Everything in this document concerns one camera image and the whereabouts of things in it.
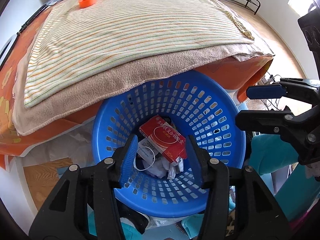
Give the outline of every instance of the red box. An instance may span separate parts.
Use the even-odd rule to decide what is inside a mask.
[[[159,115],[139,127],[140,133],[170,162],[187,158],[186,139]]]

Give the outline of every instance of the beige blanket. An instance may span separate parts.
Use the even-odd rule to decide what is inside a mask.
[[[218,45],[134,60],[103,71],[50,96],[34,107],[24,107],[24,87],[33,43],[18,64],[12,120],[17,132],[28,135],[49,123],[100,100],[118,95],[149,80],[166,78],[217,60],[233,56],[245,61],[255,56],[273,56],[272,50],[254,28],[241,19],[256,37],[253,44]]]
[[[253,43],[217,0],[78,0],[55,6],[31,51],[25,107],[115,66],[220,44]]]

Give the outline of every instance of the orange bedsheet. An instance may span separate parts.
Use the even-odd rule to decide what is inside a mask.
[[[49,14],[50,9],[42,12],[24,30],[13,48],[8,60],[0,71],[0,167],[9,169],[13,156],[24,156],[35,145],[50,140],[66,131],[75,128],[86,120],[94,117],[101,102],[56,120],[46,127],[28,135],[17,134],[12,123],[12,109],[14,98],[12,88],[15,82],[17,64],[27,52],[33,37]],[[272,57],[254,57],[244,62],[238,62],[228,57],[218,62],[207,64],[196,70],[207,74],[222,87],[228,90],[239,90],[238,99],[243,101],[245,90],[249,85],[255,84],[268,70]]]

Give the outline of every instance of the white cable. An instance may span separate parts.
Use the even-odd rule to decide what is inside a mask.
[[[155,161],[156,161],[155,153],[154,153],[154,151],[153,151],[151,148],[149,148],[149,147],[147,147],[147,146],[143,146],[143,147],[138,148],[138,150],[140,150],[140,149],[142,149],[142,148],[147,148],[147,149],[149,149],[150,151],[152,151],[152,153],[153,153],[153,163],[152,163],[148,168],[146,168],[146,169],[144,169],[144,170],[139,170],[139,169],[137,168],[137,166],[136,166],[136,157],[134,157],[133,166],[134,166],[134,168],[135,168],[137,171],[145,171],[145,170],[149,169],[149,168],[155,163]]]

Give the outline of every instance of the laundry basket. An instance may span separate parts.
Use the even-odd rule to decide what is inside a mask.
[[[241,168],[244,132],[235,126],[238,110],[214,80],[194,70],[144,83],[106,99],[96,116],[92,151],[96,163],[123,146],[130,133],[152,116],[168,116],[183,135],[194,135],[199,147],[228,166]],[[205,209],[208,190],[195,184],[188,159],[174,180],[154,178],[132,169],[115,196],[130,208],[161,218],[192,215]]]

